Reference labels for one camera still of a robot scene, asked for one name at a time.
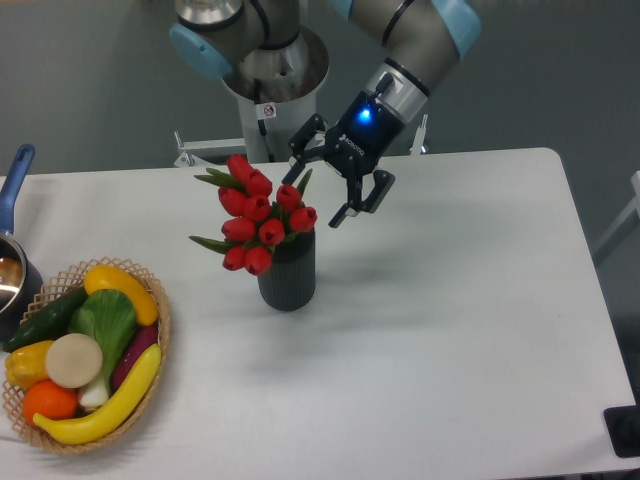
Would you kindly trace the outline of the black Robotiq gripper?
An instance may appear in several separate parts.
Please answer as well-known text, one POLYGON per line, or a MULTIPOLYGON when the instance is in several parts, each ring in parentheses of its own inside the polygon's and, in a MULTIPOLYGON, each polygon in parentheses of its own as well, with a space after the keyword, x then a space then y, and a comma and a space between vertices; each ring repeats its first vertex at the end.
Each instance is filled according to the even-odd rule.
POLYGON ((289 140, 290 170, 281 183, 292 185, 309 162, 323 158, 346 180, 347 186, 347 200, 328 225, 338 228, 347 217, 356 217, 360 212, 373 214, 396 180, 392 173, 374 168, 403 128, 404 123, 391 110, 372 94, 361 91, 327 132, 324 119, 315 113, 293 135, 289 140), (317 134, 325 138, 325 143, 308 148, 317 134), (374 185, 362 198, 363 177, 370 173, 374 185))

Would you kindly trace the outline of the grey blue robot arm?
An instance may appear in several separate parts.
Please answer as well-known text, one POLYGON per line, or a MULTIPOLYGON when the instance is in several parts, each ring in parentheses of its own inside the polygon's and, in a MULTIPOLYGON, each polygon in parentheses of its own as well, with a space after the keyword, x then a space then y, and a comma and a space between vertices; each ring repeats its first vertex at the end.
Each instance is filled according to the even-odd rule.
POLYGON ((481 31, 463 1, 338 1, 336 11, 387 51, 341 118, 327 123, 316 94, 329 70, 322 39, 296 1, 179 1, 170 41, 200 75, 236 97, 254 162, 286 161, 286 183, 323 160, 346 182, 331 226, 374 212, 393 175, 378 163, 481 31))

